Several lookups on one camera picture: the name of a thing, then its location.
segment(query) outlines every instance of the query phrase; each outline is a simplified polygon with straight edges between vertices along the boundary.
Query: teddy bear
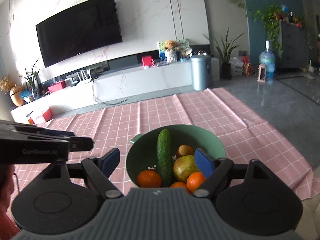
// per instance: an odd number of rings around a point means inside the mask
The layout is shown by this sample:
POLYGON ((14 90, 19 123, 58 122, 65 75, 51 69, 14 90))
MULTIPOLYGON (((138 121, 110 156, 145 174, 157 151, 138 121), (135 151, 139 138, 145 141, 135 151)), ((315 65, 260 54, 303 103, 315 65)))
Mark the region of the teddy bear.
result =
POLYGON ((166 56, 168 63, 177 62, 178 61, 175 47, 176 47, 176 42, 175 41, 168 40, 168 41, 165 42, 164 55, 166 56))

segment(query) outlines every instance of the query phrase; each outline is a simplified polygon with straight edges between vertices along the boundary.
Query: green pan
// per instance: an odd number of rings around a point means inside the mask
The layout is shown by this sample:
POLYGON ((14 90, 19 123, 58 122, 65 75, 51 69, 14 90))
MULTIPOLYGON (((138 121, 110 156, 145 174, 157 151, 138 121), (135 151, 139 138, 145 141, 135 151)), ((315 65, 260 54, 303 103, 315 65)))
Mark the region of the green pan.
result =
POLYGON ((128 152, 125 166, 131 181, 135 185, 137 185, 138 174, 156 164, 156 145, 158 136, 163 129, 170 131, 173 156, 179 146, 186 144, 194 150, 202 148, 215 159, 226 157, 221 141, 213 133, 201 127, 186 124, 160 127, 145 135, 138 134, 131 140, 133 145, 128 152))

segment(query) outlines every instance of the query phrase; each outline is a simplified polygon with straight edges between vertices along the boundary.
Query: metal trash bin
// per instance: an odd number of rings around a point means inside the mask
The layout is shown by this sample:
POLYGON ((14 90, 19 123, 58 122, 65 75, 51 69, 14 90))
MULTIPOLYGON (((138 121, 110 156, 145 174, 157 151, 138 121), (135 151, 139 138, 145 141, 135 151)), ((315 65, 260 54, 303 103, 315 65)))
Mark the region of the metal trash bin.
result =
POLYGON ((190 58, 192 69, 192 85, 196 91, 205 90, 212 85, 211 57, 194 55, 190 58))

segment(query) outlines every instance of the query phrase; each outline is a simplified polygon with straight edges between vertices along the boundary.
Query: gray cabinet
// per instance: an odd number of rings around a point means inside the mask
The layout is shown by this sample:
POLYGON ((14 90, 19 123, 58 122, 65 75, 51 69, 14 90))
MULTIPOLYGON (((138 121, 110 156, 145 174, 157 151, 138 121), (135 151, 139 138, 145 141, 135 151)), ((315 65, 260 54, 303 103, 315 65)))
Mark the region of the gray cabinet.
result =
POLYGON ((278 66, 284 68, 304 68, 308 63, 308 35, 304 29, 281 22, 280 42, 283 53, 278 66))

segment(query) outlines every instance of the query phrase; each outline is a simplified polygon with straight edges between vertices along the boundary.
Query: orange vase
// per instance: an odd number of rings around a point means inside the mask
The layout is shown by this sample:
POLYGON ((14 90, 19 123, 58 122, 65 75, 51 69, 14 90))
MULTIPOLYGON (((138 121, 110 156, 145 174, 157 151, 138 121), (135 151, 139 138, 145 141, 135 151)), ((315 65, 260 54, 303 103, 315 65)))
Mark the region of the orange vase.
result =
POLYGON ((20 97, 20 92, 23 91, 23 87, 22 86, 15 86, 10 90, 10 97, 12 102, 16 105, 16 106, 23 106, 24 105, 24 100, 20 97))

